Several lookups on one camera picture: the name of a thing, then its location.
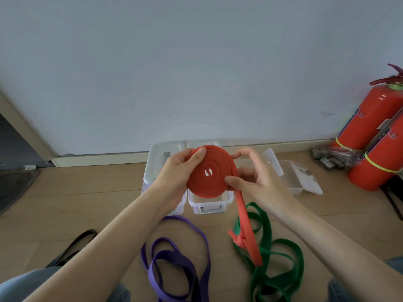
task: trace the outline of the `person's right hand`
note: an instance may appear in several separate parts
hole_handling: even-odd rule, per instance
[[[244,147],[231,155],[233,159],[249,156],[255,168],[240,167],[239,177],[227,176],[231,187],[249,194],[265,211],[283,217],[297,201],[285,187],[274,168],[251,147]]]

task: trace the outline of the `rolled red strap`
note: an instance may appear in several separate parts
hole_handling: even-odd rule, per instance
[[[234,160],[224,149],[214,145],[206,145],[204,147],[207,149],[207,153],[203,161],[196,166],[190,175],[186,186],[192,193],[199,197],[215,198],[229,188],[228,184],[224,182],[224,178],[226,176],[239,177],[239,173]],[[189,160],[198,149],[199,148],[191,152],[186,158],[186,161]],[[235,197],[237,199],[241,232],[238,236],[231,230],[229,230],[228,233],[233,238],[235,244],[249,252],[249,256],[255,266],[262,266],[262,256],[260,255],[259,247],[255,240],[242,193],[236,190]]]

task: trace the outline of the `white wall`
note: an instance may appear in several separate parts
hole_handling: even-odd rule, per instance
[[[2,0],[0,89],[60,155],[334,137],[403,0]]]

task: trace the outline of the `yellow ring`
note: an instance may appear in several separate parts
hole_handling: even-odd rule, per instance
[[[385,172],[388,172],[388,173],[398,173],[398,172],[399,172],[399,171],[391,171],[390,169],[387,169],[387,168],[384,168],[384,167],[382,167],[382,166],[379,166],[379,165],[376,164],[375,162],[371,161],[370,158],[368,158],[366,152],[364,153],[364,157],[367,159],[367,161],[368,161],[369,163],[371,163],[373,166],[379,168],[379,169],[382,170],[382,171],[385,171]]]
[[[339,142],[339,139],[338,139],[337,137],[336,137],[336,143],[339,144],[339,146],[342,147],[342,148],[344,148],[344,149],[347,149],[347,150],[349,150],[349,151],[354,151],[354,149],[345,147],[343,144],[341,144],[341,143]]]

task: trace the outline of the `fire extinguisher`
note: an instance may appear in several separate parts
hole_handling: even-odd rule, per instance
[[[390,119],[403,107],[403,69],[388,64],[398,74],[370,82],[373,87],[350,120],[332,142],[332,147],[350,151],[364,149]]]
[[[403,112],[370,146],[347,177],[366,191],[375,191],[403,168]]]

